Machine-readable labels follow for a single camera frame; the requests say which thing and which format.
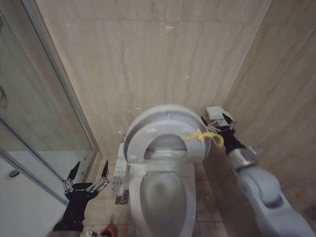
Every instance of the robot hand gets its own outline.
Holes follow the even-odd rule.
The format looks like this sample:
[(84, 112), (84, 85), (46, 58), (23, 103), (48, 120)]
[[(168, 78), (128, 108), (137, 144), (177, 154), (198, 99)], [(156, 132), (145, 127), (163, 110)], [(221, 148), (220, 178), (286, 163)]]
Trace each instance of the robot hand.
[(64, 216), (53, 229), (57, 231), (75, 231), (81, 233), (83, 230), (84, 211), (88, 202), (95, 198), (109, 183), (108, 161), (106, 162), (101, 179), (92, 183), (73, 184), (76, 177), (80, 161), (70, 171), (68, 178), (63, 181), (65, 196), (69, 200)]

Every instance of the shower door handle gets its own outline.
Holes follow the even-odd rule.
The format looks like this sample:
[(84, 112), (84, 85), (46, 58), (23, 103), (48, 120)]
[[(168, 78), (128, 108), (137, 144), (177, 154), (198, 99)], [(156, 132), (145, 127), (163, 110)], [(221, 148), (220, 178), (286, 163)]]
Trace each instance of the shower door handle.
[(3, 27), (3, 21), (2, 21), (1, 15), (0, 15), (0, 33), (1, 33), (2, 27)]
[(2, 86), (0, 86), (0, 107), (5, 109), (6, 106), (7, 106), (7, 96)]
[(17, 169), (14, 169), (8, 174), (8, 177), (13, 179), (17, 177), (19, 174), (20, 174), (20, 171), (18, 171)]

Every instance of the shower door frame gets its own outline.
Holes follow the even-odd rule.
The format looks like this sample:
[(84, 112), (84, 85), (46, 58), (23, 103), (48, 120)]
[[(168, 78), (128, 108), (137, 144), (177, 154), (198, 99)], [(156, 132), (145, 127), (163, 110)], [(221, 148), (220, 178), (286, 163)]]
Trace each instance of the shower door frame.
[[(0, 9), (3, 11), (3, 15), (9, 14), (17, 14), (20, 17), (24, 18), (23, 24), (30, 24), (31, 27), (34, 28), (38, 38), (39, 43), (42, 44), (44, 48), (47, 59), (52, 65), (57, 80), (59, 80), (65, 94), (83, 128), (85, 135), (87, 136), (90, 145), (92, 146), (93, 152), (91, 157), (89, 158), (88, 165), (85, 169), (84, 175), (81, 179), (82, 182), (86, 182), (88, 179), (88, 175), (92, 170), (94, 163), (96, 162), (97, 153), (99, 152), (98, 145), (94, 139), (93, 133), (88, 125), (88, 122), (84, 116), (84, 113), (81, 109), (79, 101), (76, 97), (76, 94), (71, 86), (67, 73), (64, 69), (64, 66), (59, 58), (59, 55), (56, 51), (56, 48), (51, 40), (49, 32), (46, 28), (46, 25), (41, 17), (40, 11), (34, 0), (0, 0)], [(12, 127), (9, 127), (8, 124), (4, 124), (26, 147), (31, 151), (33, 156), (41, 163), (43, 163), (58, 179), (63, 179), (56, 171), (50, 166), (48, 163), (30, 146), (28, 146), (27, 142), (23, 140), (21, 136), (19, 136)], [(50, 187), (48, 187), (45, 183), (39, 180), (35, 175), (32, 174), (26, 167), (20, 164), (14, 157), (12, 157), (9, 153), (7, 153), (0, 146), (0, 155), (1, 157), (10, 163), (12, 166), (21, 171), (25, 176), (30, 178), (34, 183), (38, 184), (42, 189), (46, 190), (49, 194), (55, 197), (64, 205), (67, 205), (67, 202), (60, 197), (57, 193), (55, 193)]]

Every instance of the toilet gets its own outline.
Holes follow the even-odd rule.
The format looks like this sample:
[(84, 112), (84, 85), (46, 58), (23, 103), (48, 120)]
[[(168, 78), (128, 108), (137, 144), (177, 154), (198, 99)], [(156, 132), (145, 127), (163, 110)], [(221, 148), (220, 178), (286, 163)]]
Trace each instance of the toilet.
[(210, 140), (181, 138), (207, 129), (193, 111), (153, 107), (130, 125), (123, 152), (129, 165), (129, 198), (138, 237), (190, 237), (196, 219), (194, 166)]

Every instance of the red object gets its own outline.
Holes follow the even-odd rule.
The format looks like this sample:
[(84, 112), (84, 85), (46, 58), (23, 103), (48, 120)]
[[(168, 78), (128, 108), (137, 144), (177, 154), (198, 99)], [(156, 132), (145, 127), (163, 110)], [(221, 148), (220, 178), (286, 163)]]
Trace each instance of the red object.
[(105, 231), (110, 232), (111, 236), (108, 236), (108, 233), (106, 233), (106, 237), (114, 237), (114, 232), (111, 228), (107, 227), (103, 230), (100, 231), (100, 235), (104, 236), (103, 234), (105, 234)]

